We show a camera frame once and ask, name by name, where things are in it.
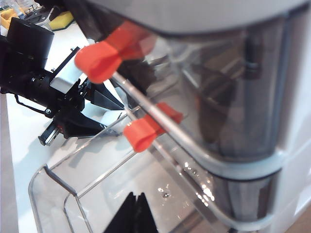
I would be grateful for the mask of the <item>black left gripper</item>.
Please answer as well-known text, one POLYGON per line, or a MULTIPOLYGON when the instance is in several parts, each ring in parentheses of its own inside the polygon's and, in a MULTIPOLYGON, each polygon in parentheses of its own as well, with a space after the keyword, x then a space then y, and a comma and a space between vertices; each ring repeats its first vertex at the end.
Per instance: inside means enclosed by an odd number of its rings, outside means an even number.
POLYGON ((74 64, 80 48, 76 47, 52 72, 44 71, 31 80, 31 100, 45 107, 41 113, 52 119, 45 131, 38 137, 40 143, 48 146, 58 134, 64 138, 94 136, 106 126, 82 114, 85 100, 108 110, 123 110, 106 86, 83 82, 82 75, 74 64))

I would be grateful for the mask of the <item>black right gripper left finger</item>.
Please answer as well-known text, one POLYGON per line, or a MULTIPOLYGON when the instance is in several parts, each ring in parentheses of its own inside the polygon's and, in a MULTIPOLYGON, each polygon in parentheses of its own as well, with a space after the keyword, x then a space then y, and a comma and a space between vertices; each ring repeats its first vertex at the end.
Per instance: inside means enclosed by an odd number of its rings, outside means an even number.
POLYGON ((130 192, 106 227, 104 233, 132 233, 135 204, 136 196, 133 192, 130 192))

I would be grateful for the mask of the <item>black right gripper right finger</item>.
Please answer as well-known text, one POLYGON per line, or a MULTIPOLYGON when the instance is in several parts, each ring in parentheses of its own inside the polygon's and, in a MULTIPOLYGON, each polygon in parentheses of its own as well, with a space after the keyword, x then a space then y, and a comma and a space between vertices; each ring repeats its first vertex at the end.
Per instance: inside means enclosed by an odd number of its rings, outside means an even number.
POLYGON ((137 233, 157 233, 152 212, 144 193, 138 196, 136 202, 136 232, 137 233))

